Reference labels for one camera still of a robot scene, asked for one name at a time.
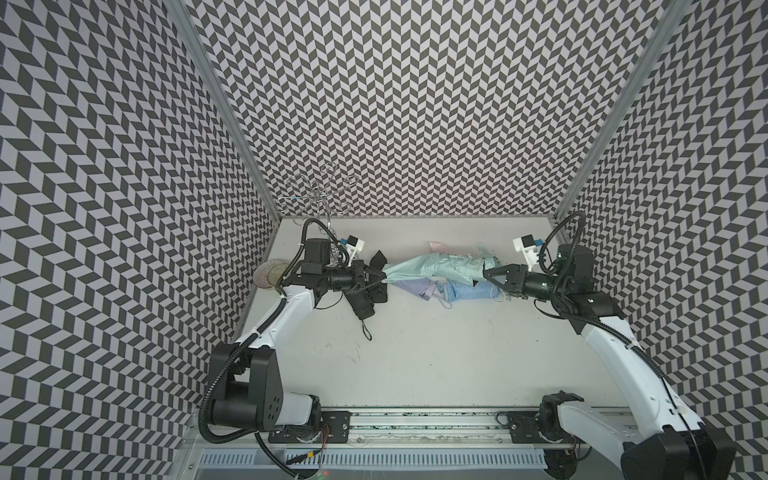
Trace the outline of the blue umbrella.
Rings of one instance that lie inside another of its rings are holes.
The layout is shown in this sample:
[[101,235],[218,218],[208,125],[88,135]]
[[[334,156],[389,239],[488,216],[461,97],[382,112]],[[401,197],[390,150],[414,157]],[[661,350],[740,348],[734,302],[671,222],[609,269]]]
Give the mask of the blue umbrella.
[[437,282],[434,297],[447,309],[451,309],[458,301],[491,300],[500,303],[505,299],[502,291],[490,282],[467,285],[452,280]]

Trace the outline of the mint green umbrella sleeve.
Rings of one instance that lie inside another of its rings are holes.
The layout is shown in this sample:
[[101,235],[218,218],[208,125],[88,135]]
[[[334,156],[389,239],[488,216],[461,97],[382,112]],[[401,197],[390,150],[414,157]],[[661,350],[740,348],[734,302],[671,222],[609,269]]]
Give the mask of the mint green umbrella sleeve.
[[387,283],[435,277],[472,286],[485,280],[486,269],[497,266],[499,263],[492,256],[474,258],[471,255],[431,253],[388,264],[383,273]]

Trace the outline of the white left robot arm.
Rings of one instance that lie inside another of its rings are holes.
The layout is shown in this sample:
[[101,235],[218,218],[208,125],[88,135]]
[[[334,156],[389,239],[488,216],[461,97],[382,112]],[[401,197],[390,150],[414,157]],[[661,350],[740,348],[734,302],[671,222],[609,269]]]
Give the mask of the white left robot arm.
[[385,259],[348,266],[298,261],[275,284],[278,301],[261,323],[233,343],[221,343],[209,360],[207,386],[198,410],[200,435],[223,444],[250,434],[294,429],[308,441],[322,430],[319,397],[283,386],[278,349],[329,291],[340,292],[363,321],[384,303]]

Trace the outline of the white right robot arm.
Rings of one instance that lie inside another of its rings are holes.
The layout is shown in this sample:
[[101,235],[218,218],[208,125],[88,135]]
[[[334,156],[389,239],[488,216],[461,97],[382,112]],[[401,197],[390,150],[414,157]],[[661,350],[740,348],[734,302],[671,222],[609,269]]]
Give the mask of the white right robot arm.
[[675,393],[664,372],[632,332],[616,300],[597,289],[594,255],[565,244],[539,271],[509,264],[485,269],[484,278],[520,299],[551,304],[595,352],[626,400],[634,428],[603,414],[577,394],[542,398],[540,437],[549,443],[584,441],[626,479],[726,479],[737,445],[722,428],[709,426]]

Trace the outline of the black umbrella sleeve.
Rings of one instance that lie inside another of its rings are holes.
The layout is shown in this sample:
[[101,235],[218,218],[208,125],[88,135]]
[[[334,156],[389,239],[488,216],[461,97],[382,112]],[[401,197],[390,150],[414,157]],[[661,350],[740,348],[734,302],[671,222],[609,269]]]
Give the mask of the black umbrella sleeve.
[[369,262],[369,266],[377,271],[383,271],[388,263],[387,257],[381,250],[377,251]]

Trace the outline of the black folded umbrella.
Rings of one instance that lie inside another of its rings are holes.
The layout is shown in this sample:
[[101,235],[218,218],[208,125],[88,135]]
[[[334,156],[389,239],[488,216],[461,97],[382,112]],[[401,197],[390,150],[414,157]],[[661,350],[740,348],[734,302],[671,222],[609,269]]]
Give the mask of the black folded umbrella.
[[388,301],[387,285],[377,282],[370,287],[351,290],[345,293],[344,296],[361,322],[364,337],[368,341],[372,341],[373,336],[365,321],[375,314],[375,304],[382,304]]

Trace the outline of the purple umbrella in sleeve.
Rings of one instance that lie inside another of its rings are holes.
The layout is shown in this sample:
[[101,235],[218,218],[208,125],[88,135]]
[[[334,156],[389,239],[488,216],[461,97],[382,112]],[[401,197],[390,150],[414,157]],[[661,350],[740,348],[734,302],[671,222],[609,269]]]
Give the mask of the purple umbrella in sleeve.
[[430,278],[398,280],[392,282],[391,285],[424,301],[429,301],[437,289],[437,282]]

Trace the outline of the pink umbrella in sleeve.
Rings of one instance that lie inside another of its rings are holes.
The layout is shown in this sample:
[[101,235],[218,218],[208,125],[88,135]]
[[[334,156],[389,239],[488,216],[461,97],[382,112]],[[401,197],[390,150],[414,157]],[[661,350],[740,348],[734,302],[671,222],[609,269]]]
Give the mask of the pink umbrella in sleeve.
[[474,256],[474,251],[469,247],[452,246],[442,242],[430,242],[431,253],[440,253],[446,255]]

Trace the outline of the green glass cup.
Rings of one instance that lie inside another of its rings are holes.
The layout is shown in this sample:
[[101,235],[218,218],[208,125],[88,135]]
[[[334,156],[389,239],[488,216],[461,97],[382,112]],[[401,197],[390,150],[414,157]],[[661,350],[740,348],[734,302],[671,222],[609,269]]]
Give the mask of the green glass cup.
[[274,264],[267,272],[267,282],[278,293],[284,293],[284,281],[291,274],[291,266],[287,263]]

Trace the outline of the pink ribbed glass bowl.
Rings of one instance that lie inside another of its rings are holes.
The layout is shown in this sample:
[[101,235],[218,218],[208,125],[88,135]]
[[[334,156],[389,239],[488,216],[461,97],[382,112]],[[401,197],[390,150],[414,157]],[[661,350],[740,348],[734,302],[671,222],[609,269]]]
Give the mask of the pink ribbed glass bowl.
[[280,281],[289,263],[282,259],[267,260],[254,273],[254,284],[259,289],[272,289]]

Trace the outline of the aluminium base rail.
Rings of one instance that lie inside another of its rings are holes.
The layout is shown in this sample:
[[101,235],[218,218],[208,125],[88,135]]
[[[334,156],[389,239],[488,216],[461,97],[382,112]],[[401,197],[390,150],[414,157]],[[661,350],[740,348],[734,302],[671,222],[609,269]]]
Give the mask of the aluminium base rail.
[[[639,434],[627,408],[593,407],[598,419],[629,439]],[[576,447],[566,437],[557,443],[546,442],[538,433],[533,407],[467,408],[385,408],[330,407],[330,439],[321,447],[315,443],[270,443],[263,440],[281,461],[322,448],[317,457],[292,465],[295,470],[362,471],[363,478],[388,471],[437,472],[451,470],[544,470],[548,450],[571,450],[579,455],[595,452],[582,443]],[[182,440],[167,479],[196,479],[203,474],[253,471],[277,474],[281,470],[260,449],[253,435],[231,443],[205,442],[191,429]]]

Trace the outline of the aluminium corner post right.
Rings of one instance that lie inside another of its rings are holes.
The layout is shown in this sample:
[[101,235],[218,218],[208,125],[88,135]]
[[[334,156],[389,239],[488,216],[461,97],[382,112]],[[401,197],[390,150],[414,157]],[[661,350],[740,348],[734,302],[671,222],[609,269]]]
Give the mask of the aluminium corner post right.
[[667,5],[657,28],[640,53],[637,64],[619,93],[613,108],[607,115],[579,170],[567,188],[562,201],[551,216],[552,221],[564,218],[575,205],[576,200],[596,170],[599,161],[621,126],[624,117],[635,102],[643,85],[651,76],[660,56],[692,5],[693,1],[690,0],[671,1]]

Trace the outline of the aluminium corner post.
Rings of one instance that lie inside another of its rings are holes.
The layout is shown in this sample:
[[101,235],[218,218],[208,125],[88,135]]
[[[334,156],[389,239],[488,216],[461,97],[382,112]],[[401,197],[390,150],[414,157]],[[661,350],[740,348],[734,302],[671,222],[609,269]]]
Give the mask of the aluminium corner post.
[[210,58],[196,31],[185,1],[164,1],[168,14],[173,21],[179,38],[184,44],[191,61],[206,87],[211,102],[215,106],[230,138],[248,171],[254,188],[261,197],[271,218],[280,222],[281,215],[273,200],[269,188],[261,174],[258,162],[244,135],[243,129],[235,116],[234,109],[224,91],[220,79],[214,71]]
[[637,64],[619,93],[613,108],[607,115],[579,170],[567,188],[562,201],[551,216],[552,221],[564,218],[575,205],[576,200],[596,170],[599,161],[621,126],[624,117],[635,102],[643,85],[651,76],[660,56],[692,5],[693,1],[690,0],[671,1],[667,5],[657,28],[640,53]]

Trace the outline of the aluminium corner post left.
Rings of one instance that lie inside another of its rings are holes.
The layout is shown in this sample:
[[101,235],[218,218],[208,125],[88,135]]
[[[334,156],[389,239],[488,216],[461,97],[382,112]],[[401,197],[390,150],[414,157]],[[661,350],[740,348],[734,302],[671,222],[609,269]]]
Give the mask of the aluminium corner post left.
[[271,218],[280,222],[281,215],[273,200],[269,188],[261,174],[258,162],[244,135],[243,129],[235,116],[234,109],[224,91],[220,79],[214,71],[210,58],[196,31],[185,1],[164,1],[168,14],[173,21],[179,38],[184,44],[191,61],[206,87],[211,102],[215,106],[230,138],[248,171],[254,188],[261,197]]

